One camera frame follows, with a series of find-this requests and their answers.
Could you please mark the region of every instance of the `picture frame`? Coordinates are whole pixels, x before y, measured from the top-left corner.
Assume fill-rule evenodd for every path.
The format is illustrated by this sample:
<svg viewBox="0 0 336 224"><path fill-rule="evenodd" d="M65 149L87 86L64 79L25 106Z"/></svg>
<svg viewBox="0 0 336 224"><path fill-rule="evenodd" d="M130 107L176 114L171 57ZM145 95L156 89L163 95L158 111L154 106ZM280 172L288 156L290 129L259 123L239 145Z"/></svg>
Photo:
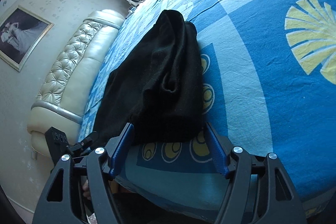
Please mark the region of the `picture frame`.
<svg viewBox="0 0 336 224"><path fill-rule="evenodd" d="M21 71L36 45L53 25L22 6L10 9L0 18L0 58Z"/></svg>

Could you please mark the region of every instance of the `metal bolt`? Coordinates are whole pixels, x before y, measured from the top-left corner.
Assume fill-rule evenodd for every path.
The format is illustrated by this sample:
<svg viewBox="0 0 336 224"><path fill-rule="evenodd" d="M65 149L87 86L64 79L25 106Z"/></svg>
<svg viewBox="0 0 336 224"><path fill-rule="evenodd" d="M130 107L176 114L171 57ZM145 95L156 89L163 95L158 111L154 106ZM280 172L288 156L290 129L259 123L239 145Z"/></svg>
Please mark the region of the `metal bolt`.
<svg viewBox="0 0 336 224"><path fill-rule="evenodd" d="M96 154L103 154L105 152L105 149L103 147L98 147L95 150Z"/></svg>
<svg viewBox="0 0 336 224"><path fill-rule="evenodd" d="M269 154L268 154L268 157L269 157L270 159L275 160L278 156L277 156L277 154L275 154L275 153L269 153Z"/></svg>
<svg viewBox="0 0 336 224"><path fill-rule="evenodd" d="M65 155L62 156L61 159L62 159L63 161L67 161L67 160L70 159L70 156L69 156L68 154L65 154Z"/></svg>
<svg viewBox="0 0 336 224"><path fill-rule="evenodd" d="M239 146L235 146L233 148L233 151L236 152L236 153L241 153L241 152L243 152L243 149L241 147L239 147Z"/></svg>

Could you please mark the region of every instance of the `wedding portrait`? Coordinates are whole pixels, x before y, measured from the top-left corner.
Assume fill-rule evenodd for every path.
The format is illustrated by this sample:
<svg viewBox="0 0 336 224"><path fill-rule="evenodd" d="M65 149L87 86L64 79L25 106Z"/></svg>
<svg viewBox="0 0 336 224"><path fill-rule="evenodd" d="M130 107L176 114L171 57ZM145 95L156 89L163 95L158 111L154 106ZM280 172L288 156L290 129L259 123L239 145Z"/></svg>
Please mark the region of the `wedding portrait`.
<svg viewBox="0 0 336 224"><path fill-rule="evenodd" d="M0 26L0 57L20 71L53 23L18 7Z"/></svg>

